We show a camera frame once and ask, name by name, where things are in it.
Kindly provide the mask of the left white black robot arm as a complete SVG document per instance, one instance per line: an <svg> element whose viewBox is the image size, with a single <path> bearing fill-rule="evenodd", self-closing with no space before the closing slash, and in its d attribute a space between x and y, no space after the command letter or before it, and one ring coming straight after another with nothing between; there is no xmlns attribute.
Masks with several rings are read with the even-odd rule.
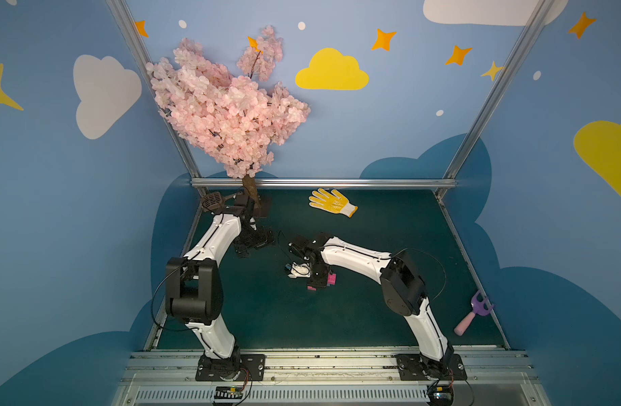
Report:
<svg viewBox="0 0 621 406"><path fill-rule="evenodd" d="M236 338L222 319L220 265L237 238L246 238L250 245L267 244L269 240L268 233L256 227L253 210L247 206L217 211L200 241L185 255L167 263L165 311L193 333L204 348L196 372L198 381L232 382L248 375L241 367Z"/></svg>

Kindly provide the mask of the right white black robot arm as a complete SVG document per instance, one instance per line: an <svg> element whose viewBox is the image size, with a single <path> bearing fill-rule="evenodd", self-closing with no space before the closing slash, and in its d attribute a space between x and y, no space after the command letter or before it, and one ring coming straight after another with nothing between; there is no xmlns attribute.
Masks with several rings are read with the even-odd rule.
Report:
<svg viewBox="0 0 621 406"><path fill-rule="evenodd" d="M330 285L334 267L379 284L386 306L405 318L416 338L420 372L430 379L450 374L454 350L433 315L425 280L405 251L393 254L369 250L325 233L313 240L297 236L288 243L288 250L300 259L288 266L288 277L305 278L309 289Z"/></svg>

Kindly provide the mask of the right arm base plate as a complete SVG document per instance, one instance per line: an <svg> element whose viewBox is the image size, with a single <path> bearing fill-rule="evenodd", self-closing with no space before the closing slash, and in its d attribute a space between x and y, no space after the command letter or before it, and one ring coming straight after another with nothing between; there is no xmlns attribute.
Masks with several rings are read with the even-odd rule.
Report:
<svg viewBox="0 0 621 406"><path fill-rule="evenodd" d="M458 354L447 355L442 360L432 360L422 354L395 356L402 381L466 381L464 362Z"/></svg>

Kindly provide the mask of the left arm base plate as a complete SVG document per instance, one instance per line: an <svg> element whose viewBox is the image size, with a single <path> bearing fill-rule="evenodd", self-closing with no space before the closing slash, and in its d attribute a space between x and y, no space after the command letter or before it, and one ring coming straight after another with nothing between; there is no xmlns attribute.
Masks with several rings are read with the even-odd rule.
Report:
<svg viewBox="0 0 621 406"><path fill-rule="evenodd" d="M265 355L232 355L227 359L212 359L202 355L198 361L197 382L262 382L265 373Z"/></svg>

